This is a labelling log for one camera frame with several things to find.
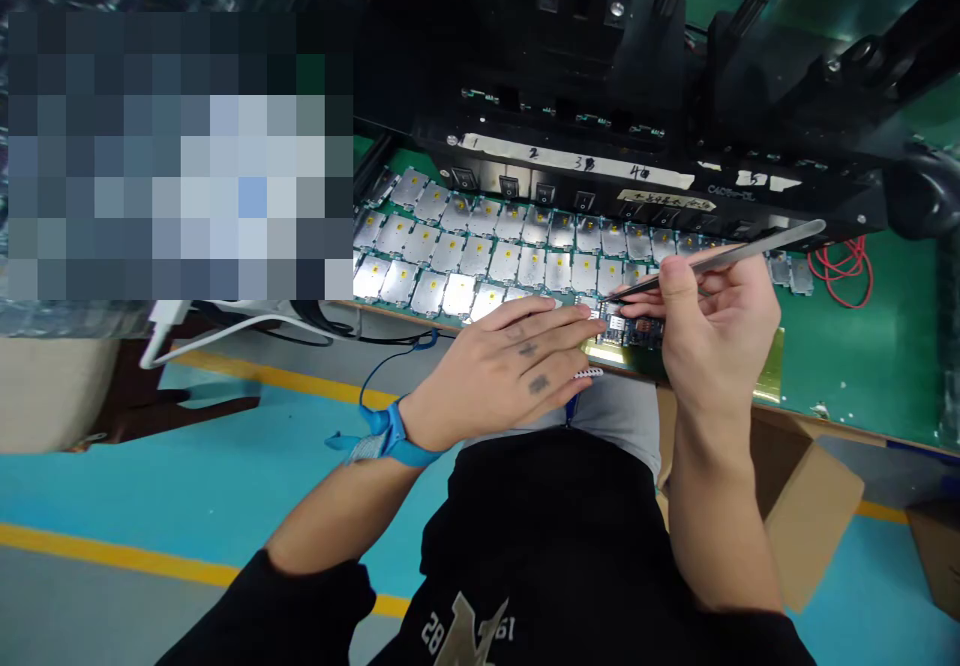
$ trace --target black shirt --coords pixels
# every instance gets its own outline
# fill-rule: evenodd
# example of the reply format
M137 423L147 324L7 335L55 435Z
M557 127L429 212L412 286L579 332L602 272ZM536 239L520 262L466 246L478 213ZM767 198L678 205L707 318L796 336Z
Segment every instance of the black shirt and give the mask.
M464 449L420 570L373 664L813 663L786 616L699 611L650 470L575 429ZM374 600L355 561L289 577L260 551L160 663L346 664Z

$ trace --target right hand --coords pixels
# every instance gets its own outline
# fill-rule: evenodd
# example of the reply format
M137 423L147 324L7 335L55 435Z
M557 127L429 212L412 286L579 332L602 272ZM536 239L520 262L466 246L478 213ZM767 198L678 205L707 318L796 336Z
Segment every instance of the right hand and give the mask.
M749 422L753 389L780 324L762 256L699 278L686 259L670 256L660 265L659 289L624 300L624 316L666 320L663 362L678 402L694 420Z

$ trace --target red wire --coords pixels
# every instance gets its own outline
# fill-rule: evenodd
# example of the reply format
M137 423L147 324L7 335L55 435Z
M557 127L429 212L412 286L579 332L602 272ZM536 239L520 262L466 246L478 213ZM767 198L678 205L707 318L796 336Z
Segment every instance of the red wire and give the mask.
M827 253L827 249L823 248L815 253L807 254L807 264L809 264L810 272L814 276L821 281L826 282L827 291L829 291L830 295L833 296L834 301L839 303L841 306L846 306L847 308L863 308L867 305L867 302L870 300L870 296L873 294L873 265L870 263L870 257L867 256L867 237L858 236L855 239L844 241L843 245L850 249L850 255L842 261L833 263L830 260L830 255ZM823 266L823 273L818 273L817 269L814 268L813 256L816 256L819 264ZM844 269L843 267L851 261L853 261L853 265ZM833 282L850 278L851 276L859 276L863 273L864 266L866 266L867 269L867 290L863 294L863 299L860 301L860 303L854 305L837 296L836 292L833 290Z

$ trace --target gray pants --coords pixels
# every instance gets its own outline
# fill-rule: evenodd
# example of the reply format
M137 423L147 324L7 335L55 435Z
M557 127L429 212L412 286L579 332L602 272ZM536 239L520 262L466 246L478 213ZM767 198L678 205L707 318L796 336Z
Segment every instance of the gray pants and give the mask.
M481 436L463 442L464 448L492 438L531 433L566 423L563 409L551 411L523 428ZM605 373L593 380L593 386L580 394L577 413L570 424L574 428L619 446L633 454L660 475L660 412L657 387L649 381L637 381Z

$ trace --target yellow floor line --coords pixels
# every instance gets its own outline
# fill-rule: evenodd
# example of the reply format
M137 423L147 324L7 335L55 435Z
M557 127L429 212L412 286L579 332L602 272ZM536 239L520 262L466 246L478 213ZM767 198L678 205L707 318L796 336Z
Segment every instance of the yellow floor line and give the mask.
M210 564L131 546L117 546L103 541L65 536L51 531L40 531L5 523L0 523L0 546L220 588L229 586L240 573L240 569L233 566ZM373 613L379 616L403 618L409 607L409 599L378 594Z
M902 523L906 524L907 514L898 509L887 508L886 506L881 506L880 504L875 504L871 501L861 501L860 506L857 507L858 516L867 516L868 518L874 518L878 521L890 521L892 523Z
M359 386L350 386L338 381L329 381L318 378L317 376L307 376L306 374L298 374L293 371L284 371L283 369L274 368L273 366L263 366L261 364L228 358L227 356L220 356L205 351L188 351L182 356L175 358L173 362L182 366L190 366L204 371L226 374L234 378L246 379L247 381L257 381L267 384L268 386L289 389L290 391L323 396L324 398L335 401L345 401L346 403L355 404L360 399ZM374 409L385 409L396 400L397 397L394 394L374 391L372 389L367 389L363 395L364 404Z

